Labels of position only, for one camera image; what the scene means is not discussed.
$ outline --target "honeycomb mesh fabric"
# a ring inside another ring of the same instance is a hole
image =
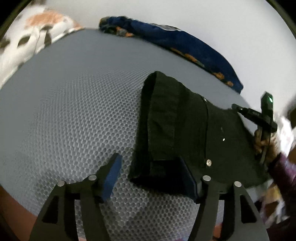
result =
[[[111,240],[187,237],[198,205],[127,180],[141,88],[155,70],[221,108],[247,106],[215,77],[169,51],[83,30],[34,56],[0,91],[1,185],[37,216],[59,180],[82,181],[118,152],[120,177],[101,205]],[[84,237],[79,201],[75,209],[78,234]]]

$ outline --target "purple sleeve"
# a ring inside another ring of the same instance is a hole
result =
[[[268,172],[279,187],[288,215],[296,217],[296,165],[279,154],[269,165]]]

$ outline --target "rivet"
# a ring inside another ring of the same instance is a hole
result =
[[[208,175],[205,175],[205,176],[202,177],[202,179],[205,180],[205,181],[210,181],[211,177],[208,176]]]
[[[57,185],[59,187],[62,187],[63,185],[65,185],[65,181],[58,181]]]
[[[235,181],[234,185],[238,188],[240,188],[242,186],[242,184],[239,181]]]
[[[90,180],[90,181],[94,181],[94,180],[96,180],[96,175],[90,175],[90,176],[89,176],[89,180]]]
[[[210,167],[212,165],[212,161],[210,159],[207,160],[207,166]]]

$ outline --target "white wall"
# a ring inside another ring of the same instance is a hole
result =
[[[47,5],[86,27],[125,15],[198,37],[231,63],[252,108],[260,109],[268,91],[281,113],[296,94],[296,40],[265,0],[47,0]]]

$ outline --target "person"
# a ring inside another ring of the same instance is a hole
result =
[[[261,134],[256,130],[254,136],[254,148],[257,153],[261,153],[263,147],[268,146],[265,163],[270,176],[281,192],[289,216],[285,221],[267,229],[269,239],[270,241],[296,240],[296,165],[290,163],[288,158],[279,151],[275,135],[270,141],[261,141]]]

